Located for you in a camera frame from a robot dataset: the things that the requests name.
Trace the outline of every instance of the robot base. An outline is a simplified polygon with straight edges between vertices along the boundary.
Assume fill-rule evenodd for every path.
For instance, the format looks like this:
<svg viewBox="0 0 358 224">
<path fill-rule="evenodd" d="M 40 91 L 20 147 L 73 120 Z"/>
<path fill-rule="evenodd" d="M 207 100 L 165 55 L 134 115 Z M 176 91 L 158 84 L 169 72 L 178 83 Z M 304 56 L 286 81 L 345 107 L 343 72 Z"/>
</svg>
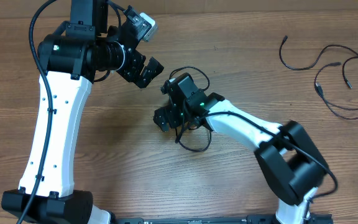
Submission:
<svg viewBox="0 0 358 224">
<path fill-rule="evenodd" d="M 305 224 L 333 224 L 332 215 L 311 213 Z M 275 215 L 248 215 L 237 218 L 179 218 L 143 220 L 141 218 L 118 218 L 116 224 L 280 224 Z"/>
</svg>

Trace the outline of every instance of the robotic arm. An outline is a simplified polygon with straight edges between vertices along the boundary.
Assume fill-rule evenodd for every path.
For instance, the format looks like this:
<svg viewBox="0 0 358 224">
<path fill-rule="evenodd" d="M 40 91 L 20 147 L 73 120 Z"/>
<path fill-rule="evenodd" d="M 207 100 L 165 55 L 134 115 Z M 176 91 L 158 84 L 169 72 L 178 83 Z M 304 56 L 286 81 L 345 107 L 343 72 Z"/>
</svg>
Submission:
<svg viewBox="0 0 358 224">
<path fill-rule="evenodd" d="M 206 96 L 188 73 L 166 81 L 161 90 L 170 98 L 169 105 L 156 110 L 154 115 L 154 122 L 162 131 L 183 127 L 184 122 L 188 122 L 177 136 L 177 142 L 185 129 L 196 125 L 243 143 L 254 152 L 269 187 L 279 198 L 276 222 L 301 224 L 307 221 L 309 200 L 326 175 L 320 165 L 328 165 L 300 124 L 290 121 L 282 126 L 263 121 L 239 110 L 223 96 L 216 93 Z M 286 142 L 303 149 L 317 162 L 298 151 L 287 162 L 283 155 L 293 148 Z"/>
<path fill-rule="evenodd" d="M 116 10 L 117 5 L 109 4 Z M 141 40 L 148 42 L 157 31 L 155 21 L 144 13 L 138 14 L 131 6 L 123 13 L 125 23 L 121 25 L 119 18 L 119 27 L 107 30 L 107 1 L 72 0 L 70 22 L 63 22 L 39 45 L 39 61 L 47 74 L 54 105 L 49 146 L 42 176 L 38 178 L 51 113 L 41 76 L 39 114 L 29 161 L 18 189 L 2 196 L 2 208 L 9 213 L 31 223 L 116 221 L 114 214 L 93 205 L 91 192 L 74 190 L 73 160 L 81 115 L 96 71 L 108 71 L 107 76 L 115 70 L 128 82 L 145 88 L 163 70 L 154 58 L 144 68 L 145 56 L 136 51 Z M 107 37 L 101 37 L 102 33 L 107 33 Z M 34 187 L 35 196 L 31 195 Z"/>
</svg>

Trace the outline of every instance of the cable connector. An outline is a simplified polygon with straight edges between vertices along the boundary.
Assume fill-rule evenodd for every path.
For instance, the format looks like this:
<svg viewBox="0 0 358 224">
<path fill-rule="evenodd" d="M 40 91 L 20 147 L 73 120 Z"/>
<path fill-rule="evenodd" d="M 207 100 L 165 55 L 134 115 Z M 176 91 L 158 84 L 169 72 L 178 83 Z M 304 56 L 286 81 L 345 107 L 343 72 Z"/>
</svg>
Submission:
<svg viewBox="0 0 358 224">
<path fill-rule="evenodd" d="M 282 45 L 287 41 L 287 39 L 288 39 L 288 36 L 286 35 L 285 37 L 284 37 L 284 39 L 283 39 L 283 42 L 281 43 Z"/>
<path fill-rule="evenodd" d="M 340 66 L 342 65 L 341 62 L 334 62 L 334 63 L 329 63 L 328 66 Z"/>
<path fill-rule="evenodd" d="M 323 87 L 321 87 L 320 83 L 316 82 L 316 85 L 314 86 L 314 90 L 316 90 L 317 94 L 321 98 L 324 98 Z"/>
<path fill-rule="evenodd" d="M 347 87 L 349 87 L 349 89 L 353 88 L 351 83 L 349 82 L 349 80 L 345 80 L 345 82 L 346 82 Z"/>
</svg>

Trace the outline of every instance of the wood grain surface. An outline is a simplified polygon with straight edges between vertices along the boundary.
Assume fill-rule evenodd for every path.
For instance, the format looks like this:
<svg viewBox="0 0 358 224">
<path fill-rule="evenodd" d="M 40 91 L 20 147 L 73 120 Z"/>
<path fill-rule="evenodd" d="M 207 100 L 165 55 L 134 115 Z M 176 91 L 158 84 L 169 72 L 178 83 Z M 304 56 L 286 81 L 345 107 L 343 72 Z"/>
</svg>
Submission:
<svg viewBox="0 0 358 224">
<path fill-rule="evenodd" d="M 314 92 L 317 70 L 351 54 L 330 49 L 316 68 L 296 72 L 278 58 L 284 35 L 285 60 L 304 67 L 328 44 L 358 51 L 358 11 L 249 12 L 155 16 L 159 32 L 139 52 L 164 66 L 148 88 L 119 75 L 93 85 L 83 112 L 75 156 L 75 189 L 90 190 L 94 203 L 118 217 L 233 217 L 274 213 L 277 198 L 253 153 L 214 133 L 210 149 L 188 152 L 162 133 L 154 110 L 167 102 L 159 87 L 175 68 L 194 65 L 211 79 L 212 91 L 240 109 L 268 121 L 301 123 L 339 179 L 339 191 L 316 200 L 313 212 L 332 213 L 335 223 L 358 223 L 358 120 L 329 112 Z M 36 45 L 64 18 L 40 19 Z M 27 40 L 29 19 L 0 20 L 0 223 L 16 219 L 1 209 L 5 190 L 19 183 L 29 158 L 39 105 L 38 73 Z M 110 18 L 109 23 L 116 23 Z M 319 77 L 327 99 L 358 106 L 358 61 Z M 204 78 L 190 72 L 199 87 Z M 358 113 L 345 113 L 352 116 Z M 206 131 L 186 134 L 191 146 L 206 143 Z M 327 177 L 321 192 L 332 187 Z"/>
<path fill-rule="evenodd" d="M 0 0 L 0 19 L 31 18 L 45 1 Z M 358 0 L 114 0 L 114 2 L 122 7 L 134 6 L 137 11 L 147 14 L 358 9 Z M 70 5 L 71 0 L 58 0 L 40 16 L 70 16 Z"/>
</svg>

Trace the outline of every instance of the black wire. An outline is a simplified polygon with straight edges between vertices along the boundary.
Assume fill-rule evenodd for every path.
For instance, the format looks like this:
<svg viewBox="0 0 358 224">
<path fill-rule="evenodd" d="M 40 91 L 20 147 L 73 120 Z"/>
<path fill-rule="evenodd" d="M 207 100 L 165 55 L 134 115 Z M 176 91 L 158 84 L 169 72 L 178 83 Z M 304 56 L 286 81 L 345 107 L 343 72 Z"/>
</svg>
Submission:
<svg viewBox="0 0 358 224">
<path fill-rule="evenodd" d="M 327 48 L 329 48 L 329 47 L 342 47 L 342 48 L 344 48 L 344 49 L 350 50 L 351 52 L 353 52 L 354 54 L 356 54 L 356 55 L 358 56 L 358 53 L 357 53 L 355 50 L 351 49 L 350 47 L 346 47 L 346 46 L 339 45 L 339 44 L 330 44 L 330 45 L 325 46 L 325 48 L 323 48 L 323 49 L 321 50 L 320 54 L 317 56 L 316 61 L 315 61 L 314 63 L 312 63 L 310 66 L 307 66 L 307 67 L 305 67 L 305 68 L 294 68 L 294 67 L 291 67 L 291 66 L 289 66 L 287 63 L 284 62 L 284 59 L 283 59 L 282 54 L 281 54 L 283 45 L 284 45 L 284 43 L 287 41 L 287 39 L 288 39 L 288 36 L 286 35 L 286 36 L 284 37 L 284 39 L 283 39 L 283 42 L 281 43 L 280 50 L 278 51 L 278 54 L 279 54 L 279 56 L 280 56 L 281 62 L 284 64 L 284 66 L 286 66 L 287 68 L 289 68 L 289 69 L 291 69 L 291 70 L 295 70 L 295 71 L 309 70 L 309 69 L 313 68 L 313 67 L 317 64 L 318 60 L 320 59 L 320 57 L 322 56 L 322 54 L 324 53 L 324 51 L 325 51 Z"/>
<path fill-rule="evenodd" d="M 108 1 L 107 3 L 112 7 L 114 12 L 116 12 L 116 14 L 117 14 L 117 17 L 118 17 L 118 31 L 120 32 L 121 31 L 121 16 L 120 16 L 120 14 L 119 14 L 117 9 L 119 9 L 121 11 L 124 11 L 125 9 L 123 9 L 121 6 L 117 5 L 116 3 L 112 2 L 112 1 Z"/>
<path fill-rule="evenodd" d="M 192 68 L 192 69 L 194 69 L 194 70 L 199 71 L 201 74 L 203 74 L 204 77 L 205 77 L 205 78 L 207 79 L 207 81 L 208 81 L 208 86 L 207 86 L 206 88 L 202 89 L 202 90 L 205 91 L 205 90 L 207 90 L 207 89 L 209 88 L 210 80 L 209 80 L 208 76 L 207 76 L 203 71 L 201 71 L 200 69 L 198 69 L 198 68 L 196 68 L 196 67 L 194 67 L 194 66 L 184 66 L 184 67 L 182 67 L 182 68 L 177 68 L 177 69 L 175 69 L 175 70 L 172 71 L 171 74 L 169 75 L 169 79 L 171 79 L 171 78 L 174 76 L 174 74 L 176 74 L 177 72 L 179 72 L 179 71 L 181 71 L 181 70 L 183 70 L 183 69 L 186 69 L 186 68 Z M 170 99 L 171 104 L 174 105 L 174 103 L 173 103 L 173 101 L 172 101 L 172 97 L 171 97 L 171 95 L 170 95 L 170 92 L 168 92 L 168 95 L 169 95 L 169 99 Z M 182 108 L 182 111 L 183 111 L 183 119 L 182 119 L 182 124 L 181 124 L 181 131 L 185 128 L 185 113 L 186 113 L 186 115 L 187 115 L 188 118 L 191 117 L 191 114 L 190 114 L 190 112 L 187 110 L 187 107 L 186 107 L 186 99 L 183 100 L 183 108 Z M 200 128 L 200 126 L 198 126 L 197 128 L 194 128 L 194 129 L 191 129 L 191 128 L 188 128 L 188 129 L 189 129 L 190 131 L 194 131 L 194 130 L 197 130 L 198 128 Z M 178 129 L 177 129 L 177 128 L 175 128 L 175 134 L 176 134 L 176 136 L 178 137 Z M 211 142 L 212 142 L 212 131 L 209 130 L 208 144 L 207 144 L 207 146 L 206 146 L 204 149 L 191 149 L 191 148 L 189 148 L 189 147 L 186 147 L 186 146 L 180 141 L 180 139 L 179 139 L 178 141 L 175 141 L 175 142 L 176 142 L 176 143 L 179 143 L 179 145 L 180 145 L 181 147 L 183 147 L 184 149 L 189 150 L 189 151 L 191 151 L 191 152 L 205 152 L 205 151 L 209 148 L 209 146 L 211 145 Z"/>
<path fill-rule="evenodd" d="M 288 39 L 288 36 L 285 36 L 284 39 L 283 39 L 283 41 L 282 41 L 282 43 L 281 43 L 280 50 L 278 51 L 278 54 L 279 54 L 279 56 L 280 56 L 281 62 L 284 64 L 284 66 L 286 66 L 287 68 L 289 68 L 289 69 L 291 69 L 291 70 L 298 70 L 298 71 L 299 71 L 299 70 L 308 70 L 308 69 L 313 68 L 313 67 L 317 64 L 318 60 L 320 59 L 320 57 L 321 57 L 321 55 L 324 53 L 324 51 L 325 51 L 327 48 L 329 48 L 329 47 L 341 47 L 341 48 L 347 49 L 347 50 L 351 51 L 352 53 L 354 53 L 356 56 L 353 56 L 353 57 L 347 59 L 347 60 L 343 63 L 343 65 L 342 65 L 342 77 L 343 77 L 343 80 L 345 81 L 345 84 L 346 84 L 350 89 L 352 89 L 352 85 L 351 85 L 350 81 L 349 81 L 349 80 L 346 78 L 346 76 L 345 76 L 345 66 L 346 66 L 346 63 L 347 63 L 348 61 L 358 58 L 358 53 L 357 53 L 355 50 L 351 49 L 350 47 L 343 46 L 343 45 L 330 44 L 330 45 L 325 46 L 325 48 L 322 49 L 322 51 L 320 52 L 320 54 L 318 55 L 316 61 L 315 61 L 313 64 L 311 64 L 310 66 L 305 67 L 305 68 L 294 68 L 294 67 L 289 66 L 287 63 L 285 63 L 284 60 L 283 60 L 283 58 L 282 58 L 282 48 L 283 48 L 284 43 L 287 41 L 287 39 Z M 326 67 L 328 67 L 328 66 L 338 66 L 338 65 L 340 65 L 339 62 L 330 63 L 330 64 L 328 64 L 328 65 L 325 65 L 323 68 L 321 68 L 321 69 L 319 70 L 319 72 L 317 73 L 316 77 L 314 78 L 314 87 L 315 87 L 315 89 L 316 89 L 316 84 L 317 84 L 317 82 L 316 82 L 316 81 L 317 81 L 317 76 L 319 75 L 319 73 L 320 73 L 324 68 L 326 68 Z M 345 117 L 345 116 L 342 116 L 342 115 L 338 114 L 337 112 L 335 112 L 335 111 L 331 108 L 331 106 L 333 106 L 333 107 L 335 107 L 335 108 L 342 109 L 342 110 L 347 110 L 347 111 L 357 111 L 358 108 L 346 108 L 346 107 L 343 107 L 343 106 L 335 105 L 334 103 L 332 103 L 332 102 L 326 100 L 325 97 L 324 97 L 324 95 L 323 95 L 322 93 L 319 93 L 319 92 L 317 91 L 317 89 L 316 89 L 316 92 L 317 92 L 317 94 L 321 97 L 321 99 L 323 99 L 323 101 L 324 101 L 324 103 L 326 104 L 326 106 L 328 107 L 328 109 L 329 109 L 335 116 L 340 117 L 340 118 L 343 118 L 343 119 L 358 119 L 358 117 L 355 117 L 355 118 L 347 118 L 347 117 Z"/>
<path fill-rule="evenodd" d="M 172 71 L 171 74 L 169 75 L 169 79 L 171 79 L 171 78 L 173 77 L 173 75 L 176 74 L 176 72 L 179 72 L 179 71 L 181 71 L 181 70 L 183 70 L 183 69 L 186 69 L 186 68 L 192 68 L 192 69 L 194 69 L 194 70 L 199 71 L 201 74 L 204 75 L 204 77 L 205 77 L 206 80 L 208 81 L 207 87 L 203 89 L 204 91 L 206 91 L 206 90 L 209 88 L 209 84 L 210 84 L 209 78 L 208 78 L 208 76 L 207 76 L 203 71 L 201 71 L 200 69 L 198 69 L 198 68 L 196 68 L 196 67 L 194 67 L 194 66 L 184 66 L 184 67 L 182 67 L 182 68 L 177 68 L 177 69 L 175 69 L 175 70 Z"/>
<path fill-rule="evenodd" d="M 276 134 L 274 134 L 273 132 L 265 129 L 264 127 L 262 126 L 259 126 L 257 123 L 251 121 L 250 119 L 246 118 L 245 116 L 241 115 L 241 114 L 237 114 L 237 113 L 234 113 L 232 111 L 222 111 L 222 112 L 215 112 L 215 113 L 209 113 L 207 115 L 204 115 L 200 118 L 197 118 L 195 119 L 194 121 L 188 123 L 187 125 L 187 128 L 183 128 L 179 135 L 177 136 L 177 139 L 176 139 L 176 142 L 179 142 L 182 134 L 191 126 L 193 125 L 194 123 L 198 122 L 198 121 L 201 121 L 207 117 L 210 117 L 210 116 L 217 116 L 217 115 L 231 115 L 231 116 L 236 116 L 240 119 L 243 119 L 245 122 L 253 125 L 255 128 L 259 129 L 260 131 L 270 135 L 271 137 L 275 138 L 275 139 L 278 139 L 279 141 L 281 141 L 283 143 L 283 145 L 287 148 L 287 149 L 294 149 L 296 150 L 297 152 L 299 152 L 300 154 L 304 155 L 305 157 L 311 159 L 313 162 L 315 162 L 317 165 L 319 165 L 334 181 L 334 188 L 328 192 L 325 192 L 325 193 L 321 193 L 321 194 L 318 194 L 318 195 L 315 195 L 313 197 L 311 197 L 309 200 L 313 201 L 313 199 L 316 199 L 316 198 L 319 198 L 319 197 L 324 197 L 324 196 L 327 196 L 327 195 L 330 195 L 330 194 L 333 194 L 335 193 L 335 191 L 338 189 L 338 181 L 337 181 L 337 178 L 335 177 L 335 175 L 331 172 L 331 170 L 329 170 L 326 166 L 322 165 L 322 163 L 320 163 L 319 161 L 317 161 L 317 159 L 315 159 L 313 156 L 309 155 L 307 152 L 303 151 L 302 149 L 300 149 L 298 146 L 292 144 L 289 140 L 285 139 L 285 138 L 280 138 L 278 137 Z"/>
<path fill-rule="evenodd" d="M 41 67 L 40 60 L 39 60 L 39 58 L 37 56 L 37 52 L 35 51 L 33 33 L 34 33 L 35 22 L 36 22 L 37 18 L 39 17 L 39 15 L 41 14 L 41 12 L 47 6 L 49 6 L 51 3 L 55 2 L 55 1 L 56 0 L 49 0 L 45 4 L 43 4 L 38 9 L 38 11 L 34 14 L 34 17 L 32 18 L 31 23 L 30 23 L 30 29 L 29 29 L 30 49 L 31 49 L 31 53 L 32 53 L 32 56 L 34 58 L 35 64 L 37 65 L 37 68 L 40 71 L 42 80 L 44 81 L 45 89 L 46 89 L 47 96 L 48 96 L 48 123 L 47 123 L 47 132 L 46 132 L 46 135 L 45 135 L 44 148 L 42 149 L 40 165 L 39 165 L 39 168 L 38 168 L 37 177 L 35 179 L 34 188 L 32 189 L 29 201 L 27 202 L 27 205 L 25 206 L 21 217 L 18 219 L 17 224 L 21 224 L 23 222 L 25 216 L 27 215 L 27 212 L 29 211 L 29 209 L 31 207 L 32 202 L 34 201 L 35 195 L 36 195 L 36 193 L 38 191 L 38 187 L 39 187 L 41 179 L 42 179 L 42 172 L 44 171 L 45 158 L 47 156 L 49 139 L 50 139 L 50 130 L 52 128 L 52 116 L 53 116 L 52 92 L 50 91 L 50 87 L 49 87 L 49 83 L 48 83 L 46 74 L 45 74 L 44 70 Z"/>
<path fill-rule="evenodd" d="M 345 61 L 344 65 L 346 64 L 346 62 L 348 62 L 348 61 L 350 61 L 350 60 L 352 60 L 352 59 L 355 59 L 355 58 L 358 58 L 358 56 L 347 59 L 347 60 Z M 315 78 L 314 78 L 314 86 L 315 86 L 315 87 L 318 86 L 317 77 L 318 77 L 318 75 L 319 75 L 326 67 L 338 66 L 338 65 L 340 65 L 340 63 L 339 63 L 339 62 L 336 62 L 336 63 L 330 63 L 330 64 L 325 65 L 325 66 L 323 66 L 322 68 L 320 68 L 320 70 L 318 71 L 318 73 L 316 74 L 316 76 L 315 76 Z M 358 117 L 355 117 L 355 118 L 347 118 L 347 117 L 345 117 L 345 116 L 343 116 L 343 115 L 337 113 L 336 111 L 334 111 L 334 110 L 330 107 L 330 105 L 333 106 L 333 107 L 337 107 L 337 108 L 339 108 L 339 109 L 348 110 L 348 111 L 357 111 L 358 108 L 346 108 L 346 107 L 343 107 L 343 106 L 335 105 L 335 104 L 333 104 L 333 103 L 331 103 L 331 102 L 329 102 L 328 100 L 325 99 L 324 94 L 323 94 L 322 91 L 319 92 L 317 88 L 315 88 L 315 90 L 316 90 L 317 94 L 320 96 L 320 98 L 324 101 L 324 103 L 326 104 L 326 106 L 328 107 L 328 109 L 329 109 L 335 116 L 337 116 L 337 117 L 339 117 L 339 118 L 342 118 L 342 119 L 346 119 L 346 120 L 355 120 L 355 119 L 358 119 Z"/>
<path fill-rule="evenodd" d="M 124 9 L 123 7 L 117 5 L 116 3 L 112 2 L 112 1 L 109 1 L 109 2 L 108 2 L 108 3 L 109 3 L 109 5 L 110 5 L 111 7 L 115 7 L 115 8 L 117 8 L 117 9 L 121 10 L 122 12 L 125 12 L 125 9 Z"/>
<path fill-rule="evenodd" d="M 329 47 L 341 47 L 341 48 L 350 50 L 351 52 L 353 52 L 354 54 L 356 54 L 356 55 L 357 55 L 357 58 L 358 58 L 358 53 L 357 53 L 355 50 L 351 49 L 350 47 L 346 47 L 346 46 L 339 45 L 339 44 L 330 44 L 330 45 L 325 46 L 325 48 L 323 48 L 323 49 L 320 51 L 320 54 L 317 56 L 316 61 L 315 61 L 314 63 L 312 63 L 310 66 L 307 66 L 307 67 L 305 67 L 305 68 L 294 68 L 294 67 L 291 67 L 291 66 L 289 66 L 287 63 L 284 62 L 284 59 L 283 59 L 282 53 L 281 53 L 281 51 L 282 51 L 282 49 L 283 49 L 283 45 L 284 45 L 284 43 L 287 41 L 287 39 L 288 39 L 288 36 L 285 36 L 284 39 L 283 39 L 283 42 L 282 42 L 281 45 L 280 45 L 280 49 L 279 49 L 279 51 L 278 51 L 278 54 L 279 54 L 279 56 L 280 56 L 280 60 L 281 60 L 281 62 L 283 63 L 283 65 L 286 66 L 287 68 L 291 69 L 291 70 L 302 71 L 302 70 L 309 70 L 309 69 L 313 68 L 313 67 L 317 64 L 318 60 L 320 59 L 320 57 L 322 56 L 322 54 L 324 53 L 324 51 L 325 51 L 327 48 L 329 48 Z M 348 85 L 349 88 L 352 88 L 352 86 L 350 85 L 349 81 L 347 80 L 347 78 L 346 78 L 346 76 L 345 76 L 345 72 L 344 72 L 344 66 L 345 66 L 345 64 L 346 64 L 346 63 L 344 63 L 343 69 L 342 69 L 343 79 L 344 79 L 346 85 Z"/>
<path fill-rule="evenodd" d="M 62 35 L 65 31 L 66 31 L 66 26 L 67 24 L 69 24 L 70 21 L 63 21 L 55 30 L 55 32 L 53 32 L 53 35 Z"/>
<path fill-rule="evenodd" d="M 186 108 L 186 99 L 183 100 L 183 111 L 186 112 L 186 114 L 188 115 L 188 118 L 191 117 L 191 114 L 189 113 L 189 111 L 188 111 L 187 108 Z M 181 129 L 183 129 L 183 128 L 185 128 L 185 114 L 183 114 L 183 116 L 182 116 Z M 190 129 L 190 128 L 189 128 L 189 130 L 190 130 L 190 131 L 194 131 L 194 130 L 196 130 L 196 129 L 198 129 L 198 128 L 199 128 L 199 127 L 195 128 L 195 129 Z M 177 128 L 175 128 L 175 134 L 176 134 L 176 136 L 178 137 L 178 129 L 177 129 Z M 211 142 L 212 142 L 212 131 L 211 131 L 211 130 L 209 130 L 208 144 L 207 144 L 207 146 L 206 146 L 205 148 L 203 148 L 203 149 L 191 149 L 191 148 L 185 146 L 180 140 L 178 141 L 178 143 L 179 143 L 179 145 L 180 145 L 181 147 L 183 147 L 184 149 L 189 150 L 189 151 L 191 151 L 191 152 L 205 152 L 205 151 L 209 148 L 209 145 L 211 145 Z"/>
<path fill-rule="evenodd" d="M 110 75 L 110 70 L 108 70 L 108 71 L 106 72 L 106 74 L 103 75 L 103 77 L 101 77 L 101 78 L 99 78 L 99 79 L 97 79 L 97 80 L 95 80 L 95 81 L 93 81 L 93 82 L 96 83 L 96 82 L 105 81 L 105 79 L 107 79 L 107 77 L 108 77 L 109 75 Z"/>
</svg>

